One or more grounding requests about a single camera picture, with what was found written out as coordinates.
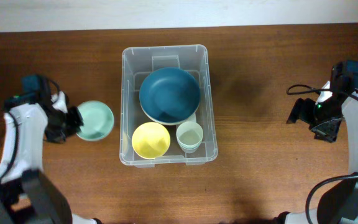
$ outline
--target black cable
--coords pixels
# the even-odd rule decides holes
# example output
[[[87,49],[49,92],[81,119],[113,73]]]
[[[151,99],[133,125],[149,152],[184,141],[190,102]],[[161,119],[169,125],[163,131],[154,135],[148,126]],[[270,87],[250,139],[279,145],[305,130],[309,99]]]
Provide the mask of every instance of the black cable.
[[[301,91],[301,92],[293,92],[290,93],[290,90],[294,87],[306,87],[306,88],[312,88],[310,86],[306,86],[306,85],[301,85],[301,84],[297,84],[297,85],[293,85],[290,88],[288,88],[287,90],[287,94],[288,95],[300,95],[300,94],[307,94],[307,93],[320,93],[322,91],[331,91],[330,89],[313,89],[312,90],[308,90],[308,91]],[[348,94],[346,92],[343,91],[337,91],[335,93],[341,94],[341,95],[345,95],[347,97],[350,97],[356,101],[358,101],[358,97],[352,94]],[[317,185],[315,185],[311,190],[310,193],[306,199],[306,205],[305,205],[305,213],[306,213],[306,218],[308,220],[309,224],[313,224],[313,222],[311,221],[310,218],[310,202],[311,202],[311,198],[313,197],[313,194],[322,186],[329,184],[331,182],[335,182],[335,181],[339,181],[339,180],[350,180],[350,179],[358,179],[358,174],[350,174],[350,175],[342,175],[342,176],[338,176],[338,177],[332,177],[329,179],[326,179],[320,183],[318,183]]]
[[[2,178],[12,169],[16,156],[17,156],[17,150],[18,150],[18,145],[19,145],[19,124],[17,123],[16,118],[12,115],[12,113],[10,111],[7,112],[7,114],[9,114],[11,116],[11,118],[13,119],[13,123],[15,126],[15,143],[14,143],[14,148],[13,148],[13,152],[12,152],[12,157],[11,160],[9,161],[5,172],[0,176],[0,184],[2,182]]]
[[[59,95],[59,92],[60,92],[60,87],[59,87],[59,85],[58,85],[55,81],[53,81],[53,80],[51,80],[51,79],[49,79],[49,78],[47,78],[47,80],[48,80],[49,82],[51,82],[51,83],[56,87],[56,89],[57,89],[57,95]]]

